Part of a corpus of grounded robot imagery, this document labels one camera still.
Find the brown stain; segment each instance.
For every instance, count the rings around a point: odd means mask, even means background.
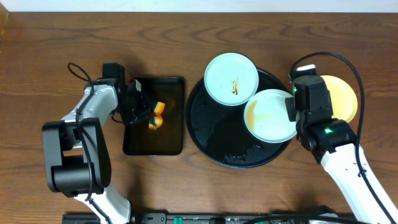
[[[239,93],[238,84],[239,84],[239,77],[236,78],[235,81],[232,81],[232,94],[234,94],[235,96]]]
[[[258,100],[254,101],[249,105],[248,108],[248,113],[247,113],[247,118],[248,118],[248,126],[252,132],[256,132],[255,129],[255,124],[259,121],[265,120],[265,119],[270,119],[270,116],[267,114],[254,114],[254,109],[256,108],[258,104]]]

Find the wooden table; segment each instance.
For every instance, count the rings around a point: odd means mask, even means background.
[[[290,86],[290,66],[317,51],[338,52],[359,70],[366,92],[361,144],[398,205],[397,14],[11,13],[0,54],[0,222],[60,223],[65,212],[89,211],[52,193],[45,179],[41,127],[69,113],[85,85],[70,75],[68,62],[93,78],[105,62],[137,76],[183,76],[188,95],[219,54],[247,55]],[[308,62],[346,80],[359,98],[345,64],[328,57]],[[265,166],[231,169],[202,154],[186,129],[182,153],[158,157],[124,155],[123,132],[112,121],[104,127],[112,181],[140,212],[267,213],[323,204],[351,211],[296,140]]]

